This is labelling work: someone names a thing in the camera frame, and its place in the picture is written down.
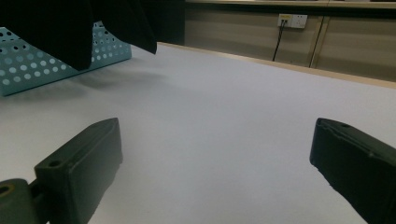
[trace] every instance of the white table surface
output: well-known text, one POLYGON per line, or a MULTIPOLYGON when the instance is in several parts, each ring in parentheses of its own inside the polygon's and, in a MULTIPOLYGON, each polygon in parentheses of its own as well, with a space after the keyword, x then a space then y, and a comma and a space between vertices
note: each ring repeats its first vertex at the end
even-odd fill
POLYGON ((317 118, 396 146, 396 90, 159 46, 0 98, 0 179, 120 119, 124 163, 90 223, 363 224, 309 163, 317 118))

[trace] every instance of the electrical outlet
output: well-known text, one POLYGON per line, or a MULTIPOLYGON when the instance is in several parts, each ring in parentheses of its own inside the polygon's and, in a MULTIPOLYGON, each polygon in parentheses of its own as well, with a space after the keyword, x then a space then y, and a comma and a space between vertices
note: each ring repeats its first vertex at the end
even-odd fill
POLYGON ((293 15, 291 15, 291 14, 279 14, 279 19, 277 19, 277 26, 281 26, 282 21, 286 21, 285 27, 290 27, 292 18, 293 18, 293 15))
POLYGON ((290 27, 304 29, 307 18, 307 15, 293 15, 290 27))
POLYGON ((282 21, 286 21, 285 27, 304 29, 307 15, 279 14, 277 26, 282 25, 282 21))

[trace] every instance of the black cloth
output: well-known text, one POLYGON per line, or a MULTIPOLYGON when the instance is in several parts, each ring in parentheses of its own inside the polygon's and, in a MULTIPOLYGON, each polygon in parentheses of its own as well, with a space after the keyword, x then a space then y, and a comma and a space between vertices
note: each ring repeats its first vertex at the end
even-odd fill
POLYGON ((0 8, 0 27, 77 70, 91 64, 95 21, 121 41, 157 50, 139 0, 0 0, 0 8))

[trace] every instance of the power cord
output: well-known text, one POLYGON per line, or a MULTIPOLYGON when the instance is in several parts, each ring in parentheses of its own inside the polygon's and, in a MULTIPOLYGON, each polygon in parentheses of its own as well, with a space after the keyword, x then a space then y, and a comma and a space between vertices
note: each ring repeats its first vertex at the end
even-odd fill
POLYGON ((275 61, 277 49, 279 48, 279 44, 280 44, 280 39, 282 38, 283 29, 285 29, 285 25, 286 25, 287 22, 288 21, 286 21, 286 20, 282 20, 282 22, 280 23, 279 34, 277 36, 277 44, 276 44, 276 49, 275 49, 275 52, 274 52, 273 62, 275 61))

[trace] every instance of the light blue perforated basket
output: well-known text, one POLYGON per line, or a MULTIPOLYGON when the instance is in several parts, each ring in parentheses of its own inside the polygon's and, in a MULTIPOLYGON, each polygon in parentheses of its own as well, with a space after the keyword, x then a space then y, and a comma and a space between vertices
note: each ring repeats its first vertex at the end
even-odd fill
POLYGON ((131 59, 129 44, 97 22, 92 29, 92 64, 78 71, 0 27, 0 93, 7 96, 112 63, 131 59))

